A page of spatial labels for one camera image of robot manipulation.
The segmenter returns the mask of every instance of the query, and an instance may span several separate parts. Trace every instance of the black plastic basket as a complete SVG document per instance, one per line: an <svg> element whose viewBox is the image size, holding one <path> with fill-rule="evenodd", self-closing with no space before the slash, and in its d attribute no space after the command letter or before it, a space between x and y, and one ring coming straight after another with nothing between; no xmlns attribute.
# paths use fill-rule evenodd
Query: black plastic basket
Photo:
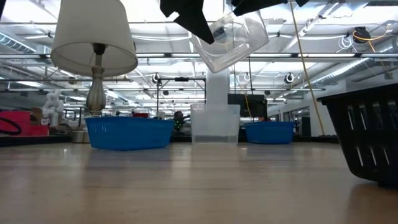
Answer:
<svg viewBox="0 0 398 224"><path fill-rule="evenodd" d="M398 84L319 98L327 106L350 171L398 186Z"/></svg>

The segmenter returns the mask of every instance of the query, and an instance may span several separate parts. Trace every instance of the table lamp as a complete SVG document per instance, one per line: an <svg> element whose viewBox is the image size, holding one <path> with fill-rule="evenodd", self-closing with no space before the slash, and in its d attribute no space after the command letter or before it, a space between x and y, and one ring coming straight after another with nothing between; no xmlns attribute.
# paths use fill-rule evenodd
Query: table lamp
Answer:
<svg viewBox="0 0 398 224"><path fill-rule="evenodd" d="M51 52L59 69L93 77L87 108L105 108L103 78L124 75L137 65L126 10L120 0L62 1Z"/></svg>

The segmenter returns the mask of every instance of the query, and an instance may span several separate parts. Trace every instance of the transparent plastic bin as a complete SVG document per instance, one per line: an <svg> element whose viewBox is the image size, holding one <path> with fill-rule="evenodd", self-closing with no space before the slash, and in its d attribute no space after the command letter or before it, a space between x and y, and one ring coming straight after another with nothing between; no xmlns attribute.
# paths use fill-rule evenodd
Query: transparent plastic bin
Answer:
<svg viewBox="0 0 398 224"><path fill-rule="evenodd" d="M259 12L236 17L233 13L209 26L215 42L207 44L199 37L190 39L211 72L219 72L269 41L266 27Z"/></svg>
<svg viewBox="0 0 398 224"><path fill-rule="evenodd" d="M191 105L192 143L237 144L239 105Z"/></svg>

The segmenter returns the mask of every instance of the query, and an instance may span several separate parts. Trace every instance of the lamp base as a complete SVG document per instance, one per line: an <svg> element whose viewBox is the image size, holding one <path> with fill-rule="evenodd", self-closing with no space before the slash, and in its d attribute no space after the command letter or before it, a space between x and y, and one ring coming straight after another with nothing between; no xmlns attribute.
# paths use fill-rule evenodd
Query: lamp base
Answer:
<svg viewBox="0 0 398 224"><path fill-rule="evenodd" d="M101 111L106 106L106 96L103 86L104 68L93 67L93 84L88 92L86 106L91 115L101 115Z"/></svg>

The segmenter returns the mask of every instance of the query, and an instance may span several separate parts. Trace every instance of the blue basket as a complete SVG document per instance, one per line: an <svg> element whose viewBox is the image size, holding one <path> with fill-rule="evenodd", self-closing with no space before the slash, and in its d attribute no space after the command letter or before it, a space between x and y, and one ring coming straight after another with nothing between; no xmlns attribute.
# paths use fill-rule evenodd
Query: blue basket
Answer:
<svg viewBox="0 0 398 224"><path fill-rule="evenodd" d="M174 120L109 117L86 118L90 144L97 149L136 150L166 147Z"/></svg>
<svg viewBox="0 0 398 224"><path fill-rule="evenodd" d="M261 121L245 124L248 142L257 144L290 144L293 140L293 122Z"/></svg>

